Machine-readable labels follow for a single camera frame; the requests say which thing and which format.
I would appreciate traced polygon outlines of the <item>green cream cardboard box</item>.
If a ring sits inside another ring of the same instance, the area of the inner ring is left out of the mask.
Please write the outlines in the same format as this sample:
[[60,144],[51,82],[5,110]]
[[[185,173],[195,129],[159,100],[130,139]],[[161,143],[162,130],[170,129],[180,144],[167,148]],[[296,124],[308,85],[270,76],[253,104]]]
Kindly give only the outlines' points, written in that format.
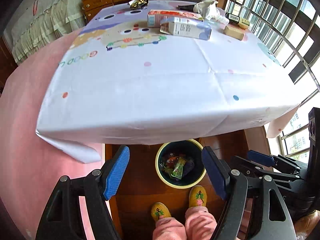
[[245,18],[236,16],[236,15],[233,15],[230,13],[226,14],[226,18],[229,20],[230,24],[237,25],[241,29],[248,29],[250,26],[249,20],[247,20]]

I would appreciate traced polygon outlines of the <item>white blue milk carton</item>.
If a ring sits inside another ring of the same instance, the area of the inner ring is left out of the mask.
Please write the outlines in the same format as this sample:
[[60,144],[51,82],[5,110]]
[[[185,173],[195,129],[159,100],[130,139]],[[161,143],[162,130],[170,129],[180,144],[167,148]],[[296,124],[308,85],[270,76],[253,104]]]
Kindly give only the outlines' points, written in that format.
[[161,25],[160,32],[168,35],[209,40],[212,29],[202,22],[167,22]]

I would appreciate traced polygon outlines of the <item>white paper bag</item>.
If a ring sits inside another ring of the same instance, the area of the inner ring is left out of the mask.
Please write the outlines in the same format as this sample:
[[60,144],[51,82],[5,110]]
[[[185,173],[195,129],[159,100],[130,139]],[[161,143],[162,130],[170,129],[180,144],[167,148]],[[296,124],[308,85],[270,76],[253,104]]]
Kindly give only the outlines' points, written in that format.
[[216,21],[227,25],[229,23],[229,19],[221,15],[220,11],[216,7],[217,3],[218,1],[216,0],[201,1],[194,5],[193,12],[200,14],[204,20]]

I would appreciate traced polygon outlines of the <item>strawberry milk carton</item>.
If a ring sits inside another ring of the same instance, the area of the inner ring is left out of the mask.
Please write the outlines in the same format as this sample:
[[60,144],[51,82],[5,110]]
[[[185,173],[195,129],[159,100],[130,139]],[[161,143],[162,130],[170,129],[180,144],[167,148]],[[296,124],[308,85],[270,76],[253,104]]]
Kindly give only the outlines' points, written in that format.
[[200,14],[188,11],[180,10],[163,10],[163,9],[152,9],[147,15],[148,27],[158,28],[161,23],[165,20],[172,20],[173,18],[186,18],[190,20],[204,21]]

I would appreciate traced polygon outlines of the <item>black gold snack bag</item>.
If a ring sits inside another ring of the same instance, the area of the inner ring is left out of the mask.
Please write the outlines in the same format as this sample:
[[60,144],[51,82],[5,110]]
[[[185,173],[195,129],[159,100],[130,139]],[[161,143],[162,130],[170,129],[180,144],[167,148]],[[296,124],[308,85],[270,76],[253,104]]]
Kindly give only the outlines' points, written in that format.
[[145,8],[149,3],[149,0],[131,0],[128,2],[131,10],[139,10]]

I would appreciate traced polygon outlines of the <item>yellow rimmed trash bin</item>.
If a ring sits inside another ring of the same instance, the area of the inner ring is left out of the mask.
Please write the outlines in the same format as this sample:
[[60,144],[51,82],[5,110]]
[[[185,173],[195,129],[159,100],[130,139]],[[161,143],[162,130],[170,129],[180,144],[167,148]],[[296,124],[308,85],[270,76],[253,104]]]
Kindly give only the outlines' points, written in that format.
[[202,163],[203,146],[194,139],[167,142],[155,157],[155,168],[160,180],[175,189],[188,189],[205,176]]

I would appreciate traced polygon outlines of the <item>pink bed sheet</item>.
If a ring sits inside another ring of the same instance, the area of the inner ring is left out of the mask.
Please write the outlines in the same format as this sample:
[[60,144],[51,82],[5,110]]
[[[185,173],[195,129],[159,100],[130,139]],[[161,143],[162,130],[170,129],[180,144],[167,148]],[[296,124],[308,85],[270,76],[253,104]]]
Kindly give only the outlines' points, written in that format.
[[21,234],[34,239],[58,179],[86,176],[102,163],[83,164],[36,135],[41,103],[74,31],[46,45],[8,77],[1,95],[1,200]]

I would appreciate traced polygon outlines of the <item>right pink trouser leg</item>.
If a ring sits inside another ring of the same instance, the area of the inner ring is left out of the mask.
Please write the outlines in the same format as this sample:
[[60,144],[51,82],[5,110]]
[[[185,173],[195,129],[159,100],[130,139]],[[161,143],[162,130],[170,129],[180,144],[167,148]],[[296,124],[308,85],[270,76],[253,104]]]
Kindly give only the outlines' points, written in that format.
[[188,239],[210,239],[217,222],[205,206],[190,207],[185,213],[185,231]]

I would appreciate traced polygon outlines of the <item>pink trouser leg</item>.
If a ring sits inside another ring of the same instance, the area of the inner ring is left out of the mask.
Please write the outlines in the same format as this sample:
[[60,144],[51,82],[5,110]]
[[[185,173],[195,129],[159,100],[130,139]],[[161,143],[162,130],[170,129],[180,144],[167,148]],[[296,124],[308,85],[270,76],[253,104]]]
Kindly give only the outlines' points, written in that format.
[[185,213],[185,231],[188,239],[210,239],[217,222],[205,206],[190,207]]
[[152,239],[187,239],[185,227],[173,217],[161,218],[156,222]]

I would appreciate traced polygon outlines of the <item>green snack wrapper in bin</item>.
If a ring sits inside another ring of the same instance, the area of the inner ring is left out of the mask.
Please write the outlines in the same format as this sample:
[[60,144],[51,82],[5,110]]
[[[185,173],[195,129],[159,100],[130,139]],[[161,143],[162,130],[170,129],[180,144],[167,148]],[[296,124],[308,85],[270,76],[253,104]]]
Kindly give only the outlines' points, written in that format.
[[171,176],[176,179],[182,179],[183,176],[183,167],[187,161],[183,157],[179,157]]

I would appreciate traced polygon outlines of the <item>left yellow embroidered slipper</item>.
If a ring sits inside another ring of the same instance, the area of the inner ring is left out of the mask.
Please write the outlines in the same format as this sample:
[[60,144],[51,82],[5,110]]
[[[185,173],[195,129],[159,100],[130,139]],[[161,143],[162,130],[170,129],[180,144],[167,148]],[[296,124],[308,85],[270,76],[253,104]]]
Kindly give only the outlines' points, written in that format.
[[151,217],[155,222],[162,218],[170,218],[171,214],[169,209],[161,202],[156,202],[151,208]]

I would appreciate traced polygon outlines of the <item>left pink trouser leg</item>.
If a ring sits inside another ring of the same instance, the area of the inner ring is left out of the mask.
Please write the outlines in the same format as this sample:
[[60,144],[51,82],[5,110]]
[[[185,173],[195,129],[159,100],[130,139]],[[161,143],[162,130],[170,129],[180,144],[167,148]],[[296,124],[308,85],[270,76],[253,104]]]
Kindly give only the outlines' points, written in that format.
[[187,239],[185,227],[173,217],[161,218],[156,222],[152,239]]

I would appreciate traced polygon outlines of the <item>small tan cardboard box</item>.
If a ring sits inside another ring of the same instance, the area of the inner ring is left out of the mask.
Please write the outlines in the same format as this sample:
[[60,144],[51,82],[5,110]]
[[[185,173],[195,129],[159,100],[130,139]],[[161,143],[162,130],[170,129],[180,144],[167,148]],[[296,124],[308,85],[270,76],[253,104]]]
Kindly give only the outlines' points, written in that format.
[[245,36],[244,30],[238,27],[234,27],[232,25],[225,26],[223,33],[229,37],[235,38],[240,41],[242,41]]

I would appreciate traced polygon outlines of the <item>metal window security grille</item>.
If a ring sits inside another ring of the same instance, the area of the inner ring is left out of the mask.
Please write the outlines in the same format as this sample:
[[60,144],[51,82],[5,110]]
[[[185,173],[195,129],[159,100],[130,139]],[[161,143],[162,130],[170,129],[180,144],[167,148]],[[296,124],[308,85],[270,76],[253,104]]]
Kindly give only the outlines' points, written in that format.
[[250,22],[302,94],[299,109],[275,139],[271,152],[307,163],[308,113],[319,107],[319,11],[309,0],[225,0],[224,9]]

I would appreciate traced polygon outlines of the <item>clear crumpled plastic bag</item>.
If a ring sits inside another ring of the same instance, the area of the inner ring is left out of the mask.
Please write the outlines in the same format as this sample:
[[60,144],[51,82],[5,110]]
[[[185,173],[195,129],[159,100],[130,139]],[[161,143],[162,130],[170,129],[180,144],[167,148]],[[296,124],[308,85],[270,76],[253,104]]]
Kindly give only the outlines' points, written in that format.
[[219,15],[217,18],[211,18],[210,20],[204,18],[204,23],[210,24],[212,28],[224,29],[225,26],[229,24],[229,19],[227,19],[225,16]]

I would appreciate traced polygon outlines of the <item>cartoon printed tablecloth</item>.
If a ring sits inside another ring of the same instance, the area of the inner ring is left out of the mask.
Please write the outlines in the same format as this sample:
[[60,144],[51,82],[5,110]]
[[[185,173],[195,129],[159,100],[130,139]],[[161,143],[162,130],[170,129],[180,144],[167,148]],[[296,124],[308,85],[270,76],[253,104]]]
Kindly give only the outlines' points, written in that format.
[[263,126],[276,136],[301,98],[285,69],[253,33],[209,40],[165,35],[147,25],[151,1],[102,9],[79,33],[53,75],[36,134],[83,163],[90,142],[160,144]]

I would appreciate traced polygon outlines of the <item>small black card box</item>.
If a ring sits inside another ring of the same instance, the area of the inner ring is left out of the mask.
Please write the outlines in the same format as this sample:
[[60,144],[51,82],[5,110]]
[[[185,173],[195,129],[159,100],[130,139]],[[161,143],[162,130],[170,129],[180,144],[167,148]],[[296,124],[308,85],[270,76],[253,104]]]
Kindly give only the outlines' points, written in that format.
[[178,10],[184,10],[184,11],[189,11],[189,12],[194,12],[194,4],[189,4],[189,5],[178,5],[177,8]]

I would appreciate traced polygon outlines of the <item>lace cloth covered furniture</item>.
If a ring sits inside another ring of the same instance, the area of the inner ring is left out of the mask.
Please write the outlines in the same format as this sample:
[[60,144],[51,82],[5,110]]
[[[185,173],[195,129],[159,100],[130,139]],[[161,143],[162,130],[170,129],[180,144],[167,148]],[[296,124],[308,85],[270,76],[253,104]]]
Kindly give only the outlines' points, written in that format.
[[86,24],[82,0],[23,0],[4,30],[17,64]]

